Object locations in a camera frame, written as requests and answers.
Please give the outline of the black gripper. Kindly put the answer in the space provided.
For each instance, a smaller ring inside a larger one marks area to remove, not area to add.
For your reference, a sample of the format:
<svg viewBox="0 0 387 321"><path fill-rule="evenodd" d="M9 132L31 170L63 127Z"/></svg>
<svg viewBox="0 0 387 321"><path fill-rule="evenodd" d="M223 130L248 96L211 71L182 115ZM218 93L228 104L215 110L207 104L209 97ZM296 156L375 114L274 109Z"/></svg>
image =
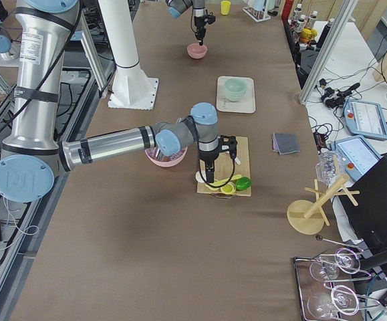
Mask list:
<svg viewBox="0 0 387 321"><path fill-rule="evenodd" d="M203 151L199 150L199 159L205 164L206 182L215 182L215 160L218 158L217 151Z"/></svg>
<svg viewBox="0 0 387 321"><path fill-rule="evenodd" d="M200 46L204 44L204 38L206 35L206 30L205 30L206 24L207 24L207 17L205 15L201 17L194 16L196 39Z"/></svg>

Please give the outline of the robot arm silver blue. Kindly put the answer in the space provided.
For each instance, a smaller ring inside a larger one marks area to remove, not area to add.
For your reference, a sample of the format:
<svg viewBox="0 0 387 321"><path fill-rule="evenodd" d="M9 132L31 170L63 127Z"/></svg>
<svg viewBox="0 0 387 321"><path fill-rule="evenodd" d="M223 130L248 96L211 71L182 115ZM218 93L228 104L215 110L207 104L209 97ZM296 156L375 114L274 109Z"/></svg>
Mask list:
<svg viewBox="0 0 387 321"><path fill-rule="evenodd" d="M119 130L88 138L88 127L102 93L92 69L98 58L70 47L82 18L80 1L18 1L22 28L17 83L11 117L3 128L0 195L29 203L44 197L57 177L80 165L137 150L158 148L172 156L195 145L213 182L214 161L222 147L217 110L195 104L175 123Z"/></svg>
<svg viewBox="0 0 387 321"><path fill-rule="evenodd" d="M169 13L175 19L178 19L188 9L192 9L195 37L199 45L202 46L206 34L206 24L209 22L206 2L203 0L167 0L166 5Z"/></svg>

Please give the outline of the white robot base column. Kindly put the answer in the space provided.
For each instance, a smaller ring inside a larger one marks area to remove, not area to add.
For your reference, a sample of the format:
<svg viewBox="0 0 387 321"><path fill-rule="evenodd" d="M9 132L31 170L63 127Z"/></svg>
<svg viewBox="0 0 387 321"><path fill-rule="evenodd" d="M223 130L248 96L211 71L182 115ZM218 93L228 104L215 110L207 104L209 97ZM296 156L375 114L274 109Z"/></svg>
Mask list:
<svg viewBox="0 0 387 321"><path fill-rule="evenodd" d="M101 0L98 3L116 64L108 106L153 109L159 80L149 78L140 67L128 2Z"/></svg>

